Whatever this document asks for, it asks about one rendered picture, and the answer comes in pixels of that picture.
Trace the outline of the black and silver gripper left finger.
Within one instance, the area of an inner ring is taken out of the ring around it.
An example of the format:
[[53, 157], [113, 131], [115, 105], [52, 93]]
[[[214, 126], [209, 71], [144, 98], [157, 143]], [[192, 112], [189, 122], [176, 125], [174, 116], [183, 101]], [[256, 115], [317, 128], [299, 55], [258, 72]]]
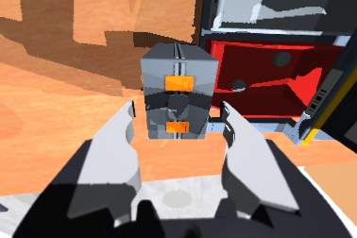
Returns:
[[[134, 100], [85, 140], [31, 205], [11, 238], [97, 238], [132, 221], [142, 188]], [[131, 120], [132, 118], [132, 120]]]

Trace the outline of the yellow flat bar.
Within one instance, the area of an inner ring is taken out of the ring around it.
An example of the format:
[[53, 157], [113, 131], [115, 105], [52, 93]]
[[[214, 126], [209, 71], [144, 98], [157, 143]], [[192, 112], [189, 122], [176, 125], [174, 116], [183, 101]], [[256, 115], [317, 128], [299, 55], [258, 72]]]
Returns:
[[301, 145], [307, 145], [313, 137], [316, 135], [316, 133], [319, 131], [319, 129], [323, 126], [323, 124], [326, 122], [326, 120], [329, 118], [329, 116], [332, 114], [334, 109], [338, 106], [338, 104], [341, 102], [341, 100], [344, 98], [344, 96], [347, 94], [349, 89], [353, 86], [353, 84], [357, 80], [357, 65], [354, 67], [352, 72], [349, 74], [348, 78], [345, 80], [343, 85], [340, 87], [338, 92], [335, 94], [335, 96], [332, 98], [331, 102], [328, 104], [326, 109], [323, 110], [321, 115], [318, 117], [312, 128], [309, 130], [307, 135], [304, 137], [302, 142], [300, 143]]

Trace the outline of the grey steel disc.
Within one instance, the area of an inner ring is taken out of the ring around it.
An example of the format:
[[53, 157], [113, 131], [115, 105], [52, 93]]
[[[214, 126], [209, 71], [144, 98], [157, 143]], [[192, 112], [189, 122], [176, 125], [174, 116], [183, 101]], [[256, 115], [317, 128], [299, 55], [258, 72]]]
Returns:
[[279, 52], [277, 53], [273, 59], [272, 63], [275, 66], [283, 67], [290, 61], [291, 55], [287, 52]]
[[231, 83], [231, 88], [236, 93], [241, 93], [246, 88], [246, 83], [242, 79], [236, 79]]

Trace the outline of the red bin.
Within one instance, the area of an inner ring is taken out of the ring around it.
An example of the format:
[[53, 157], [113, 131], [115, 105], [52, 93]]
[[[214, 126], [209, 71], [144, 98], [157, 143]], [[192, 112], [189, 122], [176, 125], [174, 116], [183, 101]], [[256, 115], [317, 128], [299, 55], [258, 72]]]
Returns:
[[[211, 107], [220, 110], [226, 101], [243, 117], [300, 118], [341, 53], [328, 50], [340, 46], [209, 39], [205, 51], [219, 60]], [[291, 55], [283, 67], [272, 63], [279, 52]], [[246, 83], [241, 93], [231, 88], [236, 79]]]

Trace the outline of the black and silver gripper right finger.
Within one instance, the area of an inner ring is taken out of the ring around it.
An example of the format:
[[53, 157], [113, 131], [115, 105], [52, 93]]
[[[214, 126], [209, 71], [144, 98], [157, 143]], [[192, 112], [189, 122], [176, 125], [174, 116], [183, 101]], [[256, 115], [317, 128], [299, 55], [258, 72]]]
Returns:
[[226, 101], [220, 101], [219, 118], [227, 142], [221, 183], [238, 217], [286, 238], [353, 238], [328, 200], [272, 140]]

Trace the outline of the dark blue metal shelf rack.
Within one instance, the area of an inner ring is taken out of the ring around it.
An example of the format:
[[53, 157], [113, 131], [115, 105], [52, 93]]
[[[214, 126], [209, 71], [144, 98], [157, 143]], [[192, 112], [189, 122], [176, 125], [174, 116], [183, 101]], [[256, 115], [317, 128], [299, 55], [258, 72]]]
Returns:
[[[203, 0], [198, 46], [205, 51], [207, 40], [239, 40], [268, 42], [297, 42], [344, 45], [340, 55], [315, 92], [298, 121], [284, 117], [244, 117], [260, 132], [281, 132], [294, 145], [300, 145], [318, 117], [331, 102], [349, 74], [357, 65], [357, 27], [351, 36], [311, 36], [210, 31], [212, 0]], [[225, 124], [219, 117], [209, 115], [206, 132], [223, 132]]]

